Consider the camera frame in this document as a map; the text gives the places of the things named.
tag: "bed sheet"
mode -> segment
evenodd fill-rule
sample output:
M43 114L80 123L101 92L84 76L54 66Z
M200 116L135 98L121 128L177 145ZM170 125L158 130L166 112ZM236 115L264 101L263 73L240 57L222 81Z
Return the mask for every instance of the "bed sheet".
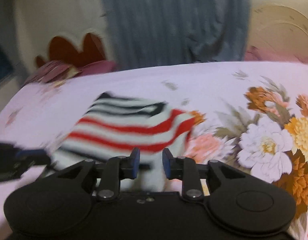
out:
M106 91L195 111L197 126L184 155L198 163L220 159L287 190L297 203L290 233L308 240L308 65L203 63L79 77L57 88L29 84L1 112L0 141L53 152ZM248 142L260 138L266 148L252 155ZM271 164L265 170L264 156Z

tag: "leaf print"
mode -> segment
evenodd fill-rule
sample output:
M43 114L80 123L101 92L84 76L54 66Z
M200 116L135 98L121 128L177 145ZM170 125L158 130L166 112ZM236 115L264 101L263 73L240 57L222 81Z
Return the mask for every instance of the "leaf print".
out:
M240 121L236 117L230 114L222 113L222 112L215 112L215 113L217 114L219 120L221 121L222 125L225 128L228 128L230 131L232 131L237 136L240 136L242 134L240 130L235 128L235 126L241 124Z
M240 134L239 133L233 133L228 128L218 127L218 128L216 128L216 132L215 132L214 136L222 138L222 139L225 138L225 137L228 137L229 139L233 139L233 138L240 136Z
M260 114L256 114L254 116L254 119L253 119L253 124L258 125L258 122L259 122L260 118L261 118L261 115Z
M175 91L178 90L178 87L175 83L168 82L167 80L162 81L162 84L164 84L169 90Z
M250 115L246 112L245 109L239 106L239 110L236 110L233 106L228 103L225 103L226 106L230 109L231 114L236 117L239 121L239 124L247 126L248 122L251 120Z
M189 102L190 102L190 99L189 98L185 98L183 100L183 102L181 103L181 106L186 106L186 105L188 105Z
M224 163L227 164L227 165L230 165L242 172L245 172L247 174L251 174L251 169L249 168L245 168L243 166L241 166L238 161L237 161L237 158L236 158L237 154L231 154L231 155L228 155L226 158L225 158L225 161Z
M234 76L238 80L245 80L246 78L249 77L248 74L244 73L241 70L239 70L238 72L235 72L234 74L232 74L232 76Z
M303 213L300 217L291 222L288 233L295 239L304 239L307 230L307 214Z
M267 113L267 116L274 122L277 122L277 123L280 123L280 118L276 115L276 114L273 114L273 113Z
M281 125L285 125L289 123L291 119L289 111L285 107L280 106L279 104L275 104L275 108L277 109L279 113Z
M282 100L284 102L290 101L290 98L286 95L287 94L286 89L284 88L284 86L282 84L280 84L280 86L278 86L274 83L274 81L272 79L264 77L264 76L261 76L261 77L264 78L268 82L268 83L266 83L266 82L261 82L261 83L266 85L267 89L270 92L278 93L282 97Z
M235 129L239 130L241 132L241 134L245 133L248 130L247 127L244 126L244 125L236 125L234 127L235 127Z

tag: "gray cloth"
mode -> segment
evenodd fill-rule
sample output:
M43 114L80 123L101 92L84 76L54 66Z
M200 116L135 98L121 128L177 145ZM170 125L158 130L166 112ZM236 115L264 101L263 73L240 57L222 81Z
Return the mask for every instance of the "gray cloth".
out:
M250 0L103 0L122 69L242 60Z

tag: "gray curtain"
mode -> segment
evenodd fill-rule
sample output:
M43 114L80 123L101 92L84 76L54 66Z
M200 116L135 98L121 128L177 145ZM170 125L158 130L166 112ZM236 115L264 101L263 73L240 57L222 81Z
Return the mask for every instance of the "gray curtain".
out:
M122 69L244 56L250 0L103 0Z
M28 71L22 64L17 49L14 0L0 0L0 48L13 67L12 74L22 85L28 77Z

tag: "orange flower print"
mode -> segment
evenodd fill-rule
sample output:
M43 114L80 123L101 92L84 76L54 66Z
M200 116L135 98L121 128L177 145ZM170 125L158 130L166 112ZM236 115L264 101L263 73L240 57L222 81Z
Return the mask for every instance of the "orange flower print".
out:
M271 112L278 115L275 104L287 107L289 104L283 102L282 97L275 92L268 91L263 87L251 87L245 94L245 97L250 101L248 109L256 110L261 113Z
M308 163L300 150L296 154L286 152L290 157L293 168L291 174L283 174L274 185L284 188L295 199L297 210L295 218L307 211L308 207Z
M198 111L191 111L189 114L193 115L194 117L194 125L199 125L200 123L205 122L204 119L205 114L200 114Z
M307 95L299 95L296 99L296 104L301 108L301 114L304 117L308 117L308 96Z
M220 139L212 134L203 134L190 140L189 148L185 153L186 157L192 158L196 163L206 164L212 159L222 159L233 152L235 139L227 141L227 138Z

